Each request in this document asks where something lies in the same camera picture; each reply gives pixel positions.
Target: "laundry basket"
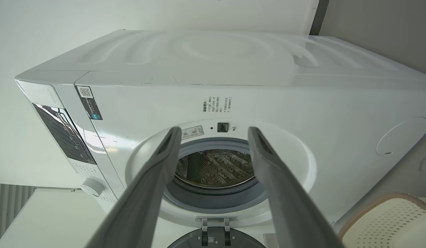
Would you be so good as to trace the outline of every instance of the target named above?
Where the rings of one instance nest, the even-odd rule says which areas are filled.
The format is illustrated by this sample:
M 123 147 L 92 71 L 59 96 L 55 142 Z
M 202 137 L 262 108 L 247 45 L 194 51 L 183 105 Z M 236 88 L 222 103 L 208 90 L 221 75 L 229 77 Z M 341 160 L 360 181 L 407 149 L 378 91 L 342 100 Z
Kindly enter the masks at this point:
M 340 230 L 347 248 L 426 248 L 426 198 L 386 194 Z

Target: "white knob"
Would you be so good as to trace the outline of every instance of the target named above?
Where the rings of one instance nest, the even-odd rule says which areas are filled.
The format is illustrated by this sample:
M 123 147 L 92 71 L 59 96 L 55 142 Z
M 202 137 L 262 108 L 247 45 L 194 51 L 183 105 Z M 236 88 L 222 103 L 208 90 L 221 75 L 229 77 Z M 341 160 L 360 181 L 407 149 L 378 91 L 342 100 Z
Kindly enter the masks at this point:
M 86 178 L 80 188 L 92 196 L 100 196 L 104 191 L 104 186 L 94 179 Z

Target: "front-loading washing machine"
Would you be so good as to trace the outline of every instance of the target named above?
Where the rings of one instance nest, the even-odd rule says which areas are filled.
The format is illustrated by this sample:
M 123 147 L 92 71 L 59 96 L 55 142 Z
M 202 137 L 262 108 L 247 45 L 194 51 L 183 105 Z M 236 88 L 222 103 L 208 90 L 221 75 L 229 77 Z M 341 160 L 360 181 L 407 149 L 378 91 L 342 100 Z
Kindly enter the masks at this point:
M 330 37 L 118 30 L 16 81 L 107 212 L 180 127 L 155 235 L 224 215 L 248 233 L 274 232 L 252 171 L 250 126 L 328 223 L 426 133 L 426 75 Z

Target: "washing machine door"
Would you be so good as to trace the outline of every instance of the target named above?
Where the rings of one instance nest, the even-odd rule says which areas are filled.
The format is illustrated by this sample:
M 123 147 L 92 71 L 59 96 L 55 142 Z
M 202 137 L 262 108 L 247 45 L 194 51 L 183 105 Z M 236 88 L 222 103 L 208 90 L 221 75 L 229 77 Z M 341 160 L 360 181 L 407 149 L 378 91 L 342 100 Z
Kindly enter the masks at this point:
M 151 246 L 164 187 L 175 175 L 180 143 L 181 129 L 171 128 L 92 237 L 88 248 Z M 249 128 L 248 143 L 254 174 L 268 192 L 279 246 L 343 247 L 323 215 L 258 128 Z M 225 227 L 229 226 L 228 221 L 225 222 Z M 217 245 L 241 247 L 242 242 L 245 242 L 248 245 L 244 247 L 263 247 L 246 234 L 229 228 L 208 228 L 207 223 L 203 223 L 202 229 L 182 236 L 178 239 L 180 242 L 176 241 L 170 247 L 208 246 L 209 241 L 213 241 L 212 237 L 217 237 L 215 245 L 218 241 Z

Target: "metal hinge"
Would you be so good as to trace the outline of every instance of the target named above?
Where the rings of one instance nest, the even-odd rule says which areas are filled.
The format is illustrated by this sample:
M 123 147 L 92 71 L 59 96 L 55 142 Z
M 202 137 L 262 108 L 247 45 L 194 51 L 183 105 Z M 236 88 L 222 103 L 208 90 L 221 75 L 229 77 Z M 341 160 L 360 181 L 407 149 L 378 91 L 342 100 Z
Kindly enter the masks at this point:
M 223 223 L 224 225 L 224 239 L 225 246 L 231 246 L 232 241 L 230 238 L 230 221 L 236 221 L 236 216 L 196 216 L 194 218 L 195 221 L 202 221 L 202 246 L 208 246 L 209 243 L 209 235 L 208 235 L 208 223 L 211 225 L 218 226 L 218 224 Z

